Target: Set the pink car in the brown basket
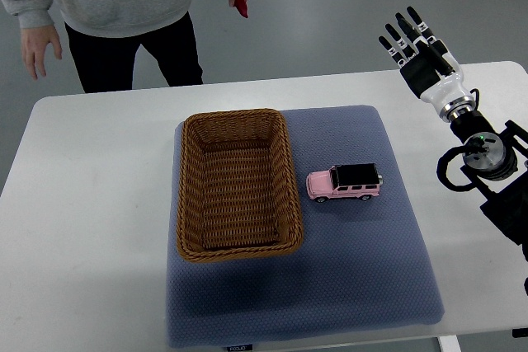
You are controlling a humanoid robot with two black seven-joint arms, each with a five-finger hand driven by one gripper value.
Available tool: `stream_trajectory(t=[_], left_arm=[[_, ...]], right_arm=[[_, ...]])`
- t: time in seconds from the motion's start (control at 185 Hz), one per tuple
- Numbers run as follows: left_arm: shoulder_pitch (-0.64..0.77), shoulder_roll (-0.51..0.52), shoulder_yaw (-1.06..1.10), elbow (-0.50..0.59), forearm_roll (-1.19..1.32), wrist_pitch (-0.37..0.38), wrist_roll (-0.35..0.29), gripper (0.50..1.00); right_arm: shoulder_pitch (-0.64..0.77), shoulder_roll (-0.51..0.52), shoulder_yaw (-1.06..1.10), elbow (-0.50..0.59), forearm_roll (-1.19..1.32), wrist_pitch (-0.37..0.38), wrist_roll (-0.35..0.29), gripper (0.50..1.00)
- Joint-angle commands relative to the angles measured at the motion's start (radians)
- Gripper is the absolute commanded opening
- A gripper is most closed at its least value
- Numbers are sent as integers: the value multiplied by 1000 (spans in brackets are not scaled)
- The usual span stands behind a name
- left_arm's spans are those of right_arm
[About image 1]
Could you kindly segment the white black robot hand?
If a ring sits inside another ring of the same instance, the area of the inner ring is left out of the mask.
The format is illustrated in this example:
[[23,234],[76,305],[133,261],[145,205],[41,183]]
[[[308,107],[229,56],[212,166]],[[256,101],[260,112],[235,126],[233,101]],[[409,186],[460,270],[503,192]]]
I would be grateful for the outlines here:
[[406,40],[391,24],[385,25],[398,50],[384,36],[378,40],[398,65],[411,92],[432,105],[439,118],[447,123],[475,110],[475,95],[464,87],[464,73],[458,61],[442,40],[431,39],[430,27],[413,7],[408,6],[407,12],[418,30],[401,13],[395,14]]

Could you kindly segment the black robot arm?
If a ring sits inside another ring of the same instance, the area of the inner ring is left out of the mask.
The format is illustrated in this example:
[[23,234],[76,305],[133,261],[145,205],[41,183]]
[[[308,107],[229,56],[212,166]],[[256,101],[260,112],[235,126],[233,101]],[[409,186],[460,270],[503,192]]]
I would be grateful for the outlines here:
[[483,215],[522,251],[527,250],[527,173],[518,156],[527,154],[527,132],[512,120],[497,132],[479,111],[479,90],[464,86],[464,73],[413,7],[396,13],[380,36],[413,95],[433,106],[460,141],[437,162],[436,176],[448,190],[479,191]]

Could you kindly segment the person right hand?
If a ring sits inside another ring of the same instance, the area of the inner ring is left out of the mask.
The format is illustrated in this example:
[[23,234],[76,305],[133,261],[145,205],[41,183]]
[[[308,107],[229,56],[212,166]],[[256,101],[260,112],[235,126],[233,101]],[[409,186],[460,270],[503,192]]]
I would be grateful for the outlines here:
[[61,60],[63,49],[54,25],[21,29],[21,60],[34,81],[47,75],[45,53],[49,46],[54,57]]

